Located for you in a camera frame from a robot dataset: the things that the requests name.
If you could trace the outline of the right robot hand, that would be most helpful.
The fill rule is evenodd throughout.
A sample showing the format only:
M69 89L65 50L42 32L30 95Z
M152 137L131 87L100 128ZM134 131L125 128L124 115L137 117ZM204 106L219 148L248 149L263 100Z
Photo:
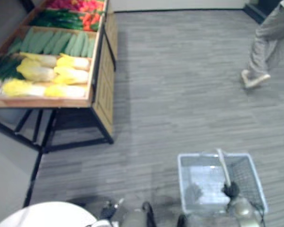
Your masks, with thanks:
M230 186L224 184L222 192L230 199L238 197L240 193L239 186L235 182L231 182Z

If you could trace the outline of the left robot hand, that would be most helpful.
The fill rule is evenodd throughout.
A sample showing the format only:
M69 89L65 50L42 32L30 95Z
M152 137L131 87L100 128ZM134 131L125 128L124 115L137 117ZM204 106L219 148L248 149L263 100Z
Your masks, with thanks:
M111 220L111 218L115 215L115 213L120 208L123 202L124 198L121 198L117 203L107 201L100 212L99 219Z

